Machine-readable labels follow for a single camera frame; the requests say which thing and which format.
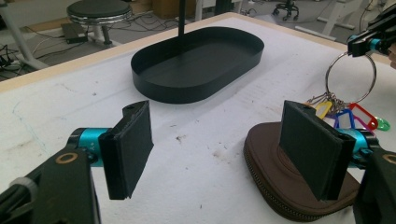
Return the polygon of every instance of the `key ring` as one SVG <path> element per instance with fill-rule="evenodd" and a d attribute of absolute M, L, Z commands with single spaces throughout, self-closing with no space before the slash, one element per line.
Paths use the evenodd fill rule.
<path fill-rule="evenodd" d="M 335 65 L 335 63 L 337 63 L 338 60 L 340 60 L 341 58 L 343 58 L 344 56 L 347 56 L 347 55 L 348 55 L 347 52 L 340 54 L 340 55 L 330 64 L 329 69 L 327 69 L 327 72 L 326 72 L 326 92 L 327 92 L 328 94 L 331 94 L 331 91 L 329 90 L 329 74 L 330 74 L 330 72 L 331 72 L 331 70 L 332 70 L 332 67 Z M 371 86 L 370 86 L 370 89 L 369 89 L 366 93 L 364 93 L 364 95 L 363 95 L 360 99 L 358 99 L 358 100 L 356 100 L 356 101 L 354 101 L 354 102 L 344 103 L 345 105 L 356 104 L 356 103 L 362 101 L 364 98 L 367 97 L 368 94 L 370 94 L 370 92 L 372 91 L 372 89 L 373 89 L 373 87 L 374 87 L 374 85 L 375 85 L 375 81 L 376 81 L 376 67 L 375 67 L 375 63 L 374 63 L 373 59 L 372 59 L 369 55 L 365 54 L 364 56 L 369 60 L 369 62 L 371 63 L 371 65 L 372 65 L 372 67 L 373 67 L 373 81 L 372 81 L 372 84 L 371 84 Z"/>

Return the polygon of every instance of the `white table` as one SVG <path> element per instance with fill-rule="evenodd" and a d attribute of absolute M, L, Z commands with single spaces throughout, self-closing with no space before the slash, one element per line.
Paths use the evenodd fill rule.
<path fill-rule="evenodd" d="M 150 101 L 155 146 L 132 199 L 110 201 L 103 169 L 92 168 L 104 223 L 294 223 L 276 214 L 256 188 L 242 155 L 245 137 L 258 123 L 281 120 L 284 100 L 323 93 L 327 67 L 346 47 L 234 13 L 186 31 L 212 25 L 260 37 L 261 63 L 201 102 Z M 124 106 L 147 100 L 134 87 L 130 60 L 175 35 L 172 30 L 1 82 L 0 190 L 63 148 L 76 128 L 113 127 Z M 356 76 L 349 68 L 357 66 L 345 75 Z M 396 71 L 383 63 L 377 69 L 373 92 L 361 105 L 394 125 Z M 383 148 L 395 151 L 394 129 L 376 134 Z M 362 171 L 351 173 L 361 179 Z M 315 223 L 354 218 L 348 208 Z"/>

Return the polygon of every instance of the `stool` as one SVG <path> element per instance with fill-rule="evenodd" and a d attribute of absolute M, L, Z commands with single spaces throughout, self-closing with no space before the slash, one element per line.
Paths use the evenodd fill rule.
<path fill-rule="evenodd" d="M 104 44 L 110 47 L 113 42 L 108 36 L 107 25 L 125 21 L 132 16 L 131 6 L 121 0 L 83 0 L 67 8 L 70 21 L 82 25 L 102 27 Z M 98 30 L 94 30 L 93 40 L 102 39 Z"/>
<path fill-rule="evenodd" d="M 298 20 L 298 16 L 300 14 L 299 8 L 297 8 L 294 5 L 294 1 L 292 0 L 287 0 L 286 3 L 281 3 L 281 4 L 276 4 L 276 8 L 273 11 L 273 15 L 278 15 L 279 14 L 279 9 L 282 10 L 286 10 L 288 13 L 286 14 L 286 16 L 283 18 L 283 21 L 286 21 L 288 18 L 291 17 L 291 12 L 292 11 L 296 11 L 297 15 L 294 16 L 293 20 L 297 21 Z"/>

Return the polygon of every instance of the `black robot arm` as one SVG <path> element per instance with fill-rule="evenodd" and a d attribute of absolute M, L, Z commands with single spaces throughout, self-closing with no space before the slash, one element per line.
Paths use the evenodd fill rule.
<path fill-rule="evenodd" d="M 149 101 L 128 105 L 114 128 L 80 128 L 66 146 L 0 195 L 2 224 L 97 224 L 91 166 L 104 166 L 109 198 L 131 197 L 153 147 Z"/>

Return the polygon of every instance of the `blue key tag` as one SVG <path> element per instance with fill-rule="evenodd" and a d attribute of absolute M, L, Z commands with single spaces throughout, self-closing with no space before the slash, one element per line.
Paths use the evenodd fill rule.
<path fill-rule="evenodd" d="M 326 115 L 323 118 L 323 121 L 325 121 L 326 123 L 328 123 L 330 126 L 336 128 L 338 125 L 338 118 L 335 115 Z"/>
<path fill-rule="evenodd" d="M 335 115 L 338 118 L 336 128 L 339 129 L 355 129 L 355 120 L 350 109 L 343 109 Z"/>

